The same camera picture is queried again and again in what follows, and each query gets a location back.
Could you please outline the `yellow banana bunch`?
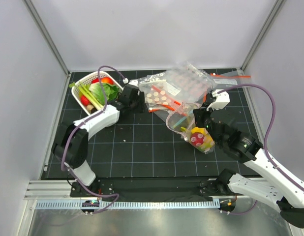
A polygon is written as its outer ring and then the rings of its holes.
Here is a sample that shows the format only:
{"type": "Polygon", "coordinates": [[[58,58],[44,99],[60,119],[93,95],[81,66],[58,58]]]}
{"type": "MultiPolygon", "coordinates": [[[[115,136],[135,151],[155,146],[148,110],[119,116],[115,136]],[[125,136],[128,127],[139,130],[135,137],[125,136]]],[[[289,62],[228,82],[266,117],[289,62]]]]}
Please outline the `yellow banana bunch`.
{"type": "Polygon", "coordinates": [[[190,142],[191,134],[195,132],[200,132],[204,134],[205,138],[203,145],[201,145],[200,147],[194,146],[197,150],[199,150],[202,153],[210,152],[214,148],[215,142],[213,141],[212,137],[205,128],[193,127],[191,130],[187,130],[185,127],[181,127],[181,132],[185,135],[184,140],[190,144],[191,144],[190,142]]]}

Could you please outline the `red apple front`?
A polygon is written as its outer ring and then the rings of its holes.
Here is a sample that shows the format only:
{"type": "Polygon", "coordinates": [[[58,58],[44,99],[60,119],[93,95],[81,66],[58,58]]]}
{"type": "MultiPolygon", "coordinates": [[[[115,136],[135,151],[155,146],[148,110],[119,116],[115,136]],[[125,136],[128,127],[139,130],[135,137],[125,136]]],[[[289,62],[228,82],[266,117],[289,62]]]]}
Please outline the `red apple front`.
{"type": "Polygon", "coordinates": [[[200,147],[204,143],[205,135],[200,132],[195,132],[190,136],[190,142],[195,147],[200,147]]]}

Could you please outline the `clear pink-dotted zip bag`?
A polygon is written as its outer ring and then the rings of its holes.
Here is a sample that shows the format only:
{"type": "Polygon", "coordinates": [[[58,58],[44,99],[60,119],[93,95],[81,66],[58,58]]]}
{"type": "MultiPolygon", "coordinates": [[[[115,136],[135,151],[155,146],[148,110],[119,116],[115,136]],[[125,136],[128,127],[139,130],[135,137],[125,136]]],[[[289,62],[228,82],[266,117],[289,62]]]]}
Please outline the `clear pink-dotted zip bag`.
{"type": "Polygon", "coordinates": [[[196,127],[193,110],[199,109],[200,107],[201,105],[198,103],[183,103],[167,116],[165,120],[167,128],[174,133],[179,134],[184,140],[185,135],[181,132],[181,127],[185,127],[187,130],[191,130],[193,127],[196,127]]]}

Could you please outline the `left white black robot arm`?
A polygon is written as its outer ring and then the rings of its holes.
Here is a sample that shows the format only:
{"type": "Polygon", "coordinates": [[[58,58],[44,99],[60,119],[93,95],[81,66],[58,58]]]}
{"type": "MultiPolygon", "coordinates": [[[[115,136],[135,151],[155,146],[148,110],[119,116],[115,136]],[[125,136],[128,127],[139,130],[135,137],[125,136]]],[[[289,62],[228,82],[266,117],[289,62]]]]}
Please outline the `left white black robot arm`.
{"type": "Polygon", "coordinates": [[[88,162],[89,140],[102,129],[116,124],[128,113],[146,110],[145,95],[135,85],[126,85],[117,99],[106,102],[99,111],[76,120],[61,123],[55,135],[52,154],[61,162],[61,170],[68,171],[82,184],[82,192],[88,197],[98,193],[96,174],[88,162]]]}

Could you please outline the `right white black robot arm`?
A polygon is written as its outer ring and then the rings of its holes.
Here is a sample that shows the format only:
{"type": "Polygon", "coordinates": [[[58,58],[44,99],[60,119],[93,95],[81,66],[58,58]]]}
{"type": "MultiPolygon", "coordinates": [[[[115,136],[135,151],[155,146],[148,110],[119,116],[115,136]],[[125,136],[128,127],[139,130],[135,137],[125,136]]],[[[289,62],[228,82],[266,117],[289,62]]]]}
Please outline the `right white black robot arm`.
{"type": "Polygon", "coordinates": [[[228,157],[243,163],[269,183],[263,185],[224,170],[217,179],[217,191],[222,195],[233,192],[249,196],[278,211],[291,225],[304,229],[304,181],[270,155],[258,139],[240,131],[235,118],[226,110],[200,108],[193,110],[193,114],[196,126],[205,128],[228,157]]]}

